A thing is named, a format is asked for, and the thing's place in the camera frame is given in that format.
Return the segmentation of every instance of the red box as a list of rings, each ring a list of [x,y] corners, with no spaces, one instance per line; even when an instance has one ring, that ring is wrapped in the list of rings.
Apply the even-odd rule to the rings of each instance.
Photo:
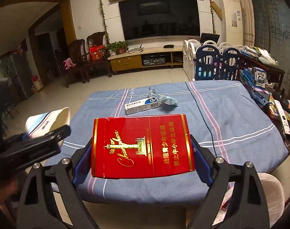
[[[194,170],[184,114],[94,120],[92,176],[148,178]]]
[[[90,51],[90,56],[92,61],[96,61],[96,60],[100,60],[102,59],[101,53],[99,51],[99,47],[98,46],[92,46],[89,48]]]

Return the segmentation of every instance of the tile floor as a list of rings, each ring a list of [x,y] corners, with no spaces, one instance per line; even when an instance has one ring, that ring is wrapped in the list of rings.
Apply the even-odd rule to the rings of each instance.
[[[25,122],[31,115],[61,109],[69,106],[71,116],[93,92],[136,88],[161,83],[188,81],[182,68],[158,69],[134,73],[119,74],[91,79],[90,83],[81,82],[63,86],[62,78],[58,78],[32,95],[28,100],[17,105],[18,114],[14,114],[8,125],[8,136],[24,132]],[[283,185],[285,200],[290,197],[290,156],[273,173]],[[62,219],[70,223],[70,219],[59,194],[54,194]],[[90,214],[102,228],[183,228],[185,225],[184,208],[163,208],[145,205],[126,204],[94,204],[85,202]]]

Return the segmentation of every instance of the potted plant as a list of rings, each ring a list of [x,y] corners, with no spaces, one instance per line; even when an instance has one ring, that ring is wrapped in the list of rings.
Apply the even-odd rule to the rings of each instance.
[[[109,54],[110,54],[110,56],[114,56],[116,53],[116,48],[115,48],[115,46],[114,46],[114,43],[109,43],[108,45],[107,45],[107,49],[108,49],[108,52],[109,52]]]
[[[109,51],[116,52],[117,55],[123,54],[126,52],[127,49],[127,42],[126,41],[115,41],[113,43],[108,44],[107,46]]]

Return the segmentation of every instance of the blue tablecloth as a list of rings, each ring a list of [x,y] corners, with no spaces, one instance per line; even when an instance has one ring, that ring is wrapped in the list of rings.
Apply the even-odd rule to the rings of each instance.
[[[218,156],[233,164],[254,163],[257,172],[269,172],[287,156],[282,137],[245,87],[237,81],[187,82],[213,134]],[[157,92],[178,100],[178,107],[161,105],[128,116],[186,114],[190,133],[200,146],[213,152],[211,135],[186,83],[152,86]],[[96,92],[90,95],[71,121],[71,136],[65,139],[61,153],[47,165],[71,157],[92,136],[93,121],[99,117],[126,116],[125,104],[147,97],[148,87]],[[148,179],[102,179],[88,173],[78,186],[88,202],[138,202],[151,204],[195,204],[204,198],[208,187],[196,173]]]

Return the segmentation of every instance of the tv stand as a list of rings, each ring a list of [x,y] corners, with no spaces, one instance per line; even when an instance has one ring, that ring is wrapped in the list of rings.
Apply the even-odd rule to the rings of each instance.
[[[163,65],[148,65],[143,66],[142,64],[142,55],[149,53],[169,53],[169,58],[166,60],[166,63]],[[120,55],[115,55],[108,57],[108,60],[111,62],[112,70],[116,75],[118,71],[130,70],[130,69],[143,69],[146,70],[148,67],[157,67],[157,66],[170,66],[173,68],[174,65],[183,65],[183,62],[179,62],[180,57],[183,61],[182,55],[182,46],[174,48],[163,48],[163,47],[154,47],[154,48],[145,48],[142,52],[136,53],[124,53]]]

